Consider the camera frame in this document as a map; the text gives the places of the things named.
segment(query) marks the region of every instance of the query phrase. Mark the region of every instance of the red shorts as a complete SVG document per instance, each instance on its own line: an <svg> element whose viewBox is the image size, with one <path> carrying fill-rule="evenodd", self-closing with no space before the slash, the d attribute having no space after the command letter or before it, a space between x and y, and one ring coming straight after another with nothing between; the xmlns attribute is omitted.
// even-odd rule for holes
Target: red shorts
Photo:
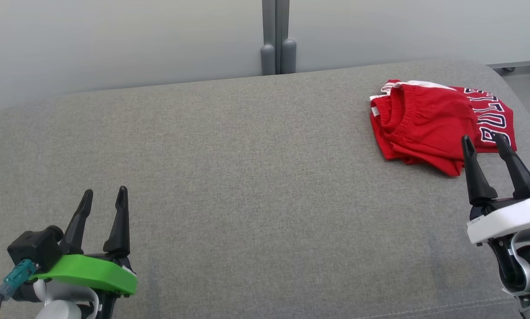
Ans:
<svg viewBox="0 0 530 319"><path fill-rule="evenodd" d="M501 133L516 151L512 110L487 91L399 80L381 91L371 97L371 124L387 160L429 163L459 176L463 135L478 152L497 152L493 135Z"/></svg>

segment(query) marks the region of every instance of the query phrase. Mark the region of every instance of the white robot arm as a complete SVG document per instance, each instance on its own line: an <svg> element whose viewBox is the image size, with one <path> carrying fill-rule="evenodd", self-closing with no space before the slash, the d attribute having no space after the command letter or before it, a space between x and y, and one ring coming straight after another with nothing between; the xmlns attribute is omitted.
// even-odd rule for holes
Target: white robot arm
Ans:
<svg viewBox="0 0 530 319"><path fill-rule="evenodd" d="M495 136L515 191L512 198L496 199L477 162L477 152L464 136L465 176L473 208L467 223L472 244L488 244L497 257L504 291L519 299L520 314L530 319L530 172L502 135Z"/></svg>

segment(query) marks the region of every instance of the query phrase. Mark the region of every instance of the gray couch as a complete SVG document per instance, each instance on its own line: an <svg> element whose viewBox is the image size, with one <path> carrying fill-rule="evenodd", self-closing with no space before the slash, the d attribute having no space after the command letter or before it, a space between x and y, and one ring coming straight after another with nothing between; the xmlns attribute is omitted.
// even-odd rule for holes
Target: gray couch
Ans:
<svg viewBox="0 0 530 319"><path fill-rule="evenodd" d="M65 229L95 192L83 248L100 252L129 188L137 295L114 318L517 319L489 248L469 244L465 179L386 162L369 95L389 78L494 92L484 65L423 61L113 89L0 113L0 280L24 230ZM481 154L500 196L512 185ZM38 303L4 303L32 318Z"/></svg>

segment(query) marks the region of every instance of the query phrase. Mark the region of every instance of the green plastic part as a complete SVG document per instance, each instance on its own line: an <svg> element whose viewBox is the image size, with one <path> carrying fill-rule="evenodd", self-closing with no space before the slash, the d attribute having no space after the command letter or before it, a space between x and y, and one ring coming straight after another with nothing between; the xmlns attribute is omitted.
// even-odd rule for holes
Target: green plastic part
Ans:
<svg viewBox="0 0 530 319"><path fill-rule="evenodd" d="M137 277L115 263L84 255L64 255L49 272L32 279L55 279L103 291L134 295Z"/></svg>

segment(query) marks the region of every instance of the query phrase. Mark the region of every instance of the white trim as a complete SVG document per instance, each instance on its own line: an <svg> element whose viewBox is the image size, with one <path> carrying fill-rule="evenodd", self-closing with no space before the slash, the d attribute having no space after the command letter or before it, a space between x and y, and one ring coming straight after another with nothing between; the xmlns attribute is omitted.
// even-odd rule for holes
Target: white trim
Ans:
<svg viewBox="0 0 530 319"><path fill-rule="evenodd" d="M377 97L388 97L391 93L389 92L389 94L382 94L382 95L372 95L369 97L369 100L372 101L374 99L376 99Z"/></svg>
<svg viewBox="0 0 530 319"><path fill-rule="evenodd" d="M385 83L385 85L383 85L383 87L381 88L381 92L388 93L392 89L393 85L395 85L395 83L396 82Z"/></svg>
<svg viewBox="0 0 530 319"><path fill-rule="evenodd" d="M401 85L416 85L416 86L422 86L422 87L433 87L436 89L451 89L452 91L455 91L455 89L452 89L451 87L447 87L445 85L433 83L433 82L427 82L427 81L416 81L411 80L408 82L397 82L395 85L393 85L394 88L398 89L401 87Z"/></svg>

